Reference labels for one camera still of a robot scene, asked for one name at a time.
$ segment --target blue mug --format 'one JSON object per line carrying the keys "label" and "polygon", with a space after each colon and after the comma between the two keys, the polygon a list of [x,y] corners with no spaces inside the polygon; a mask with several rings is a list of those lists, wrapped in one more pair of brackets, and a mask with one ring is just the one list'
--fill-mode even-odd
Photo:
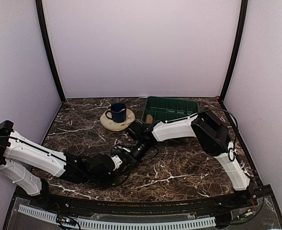
{"label": "blue mug", "polygon": [[114,103],[111,105],[111,110],[108,110],[105,114],[108,119],[122,123],[126,120],[127,107],[124,103]]}

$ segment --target brown marble tabletop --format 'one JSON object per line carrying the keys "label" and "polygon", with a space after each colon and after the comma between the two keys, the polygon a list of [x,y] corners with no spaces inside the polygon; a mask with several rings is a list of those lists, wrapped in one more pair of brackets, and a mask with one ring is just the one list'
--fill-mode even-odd
{"label": "brown marble tabletop", "polygon": [[[220,108],[215,98],[185,98],[197,101],[199,107]],[[127,134],[111,132],[100,124],[100,116],[111,104],[123,102],[137,120],[142,117],[144,98],[69,99],[63,104],[44,146],[74,155],[110,154],[116,144],[133,145]],[[215,112],[232,128],[223,112]],[[237,152],[252,173],[239,144]],[[159,154],[144,160],[129,179],[116,188],[103,189],[95,184],[74,184],[60,180],[45,171],[33,168],[32,173],[44,178],[53,194],[125,202],[177,201],[220,196],[232,193],[231,181],[218,161],[205,154],[196,138],[178,138],[159,144]]]}

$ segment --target vertical black post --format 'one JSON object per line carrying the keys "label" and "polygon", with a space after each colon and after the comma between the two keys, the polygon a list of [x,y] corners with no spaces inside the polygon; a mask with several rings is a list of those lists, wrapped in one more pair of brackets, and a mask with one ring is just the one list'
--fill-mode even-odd
{"label": "vertical black post", "polygon": [[245,17],[246,17],[246,12],[247,12],[247,4],[248,4],[248,0],[242,0],[240,16],[238,18],[238,24],[237,24],[237,34],[236,34],[235,42],[234,42],[234,45],[233,45],[232,54],[231,54],[226,78],[225,78],[225,81],[224,81],[223,89],[222,89],[221,95],[219,96],[220,100],[222,100],[222,101],[226,97],[227,90],[229,88],[229,84],[230,84],[231,77],[232,77],[232,74],[233,74],[233,70],[235,68],[235,64],[236,64],[236,60],[237,60],[237,54],[238,54],[238,50],[240,48],[243,29],[244,29]]}
{"label": "vertical black post", "polygon": [[35,0],[36,3],[36,10],[37,10],[37,16],[39,18],[39,23],[40,23],[40,28],[41,28],[41,33],[42,33],[42,38],[45,46],[45,51],[47,55],[47,59],[49,62],[49,66],[51,69],[51,73],[53,75],[55,84],[56,84],[56,89],[58,91],[59,97],[61,99],[61,102],[65,101],[65,95],[61,86],[60,78],[58,75],[58,72],[56,70],[56,64],[54,61],[54,56],[51,51],[51,46],[48,38],[48,33],[47,33],[47,27],[46,27],[46,21],[44,17],[44,10],[43,10],[43,3],[42,0]]}

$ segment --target green dish rack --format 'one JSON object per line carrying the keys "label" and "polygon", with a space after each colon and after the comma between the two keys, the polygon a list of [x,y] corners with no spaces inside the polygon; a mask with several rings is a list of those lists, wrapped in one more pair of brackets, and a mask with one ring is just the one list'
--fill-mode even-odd
{"label": "green dish rack", "polygon": [[170,121],[199,112],[199,105],[195,101],[180,100],[166,97],[150,96],[146,100],[142,116],[144,126],[147,114],[153,116],[154,121]]}

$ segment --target beige plate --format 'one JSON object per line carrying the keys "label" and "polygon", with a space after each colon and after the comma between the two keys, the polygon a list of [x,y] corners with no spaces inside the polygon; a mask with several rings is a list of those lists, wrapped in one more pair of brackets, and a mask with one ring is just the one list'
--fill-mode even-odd
{"label": "beige plate", "polygon": [[135,114],[130,109],[127,109],[126,120],[122,123],[115,123],[113,120],[108,119],[105,115],[105,112],[101,116],[102,126],[111,131],[122,131],[126,129],[134,120]]}

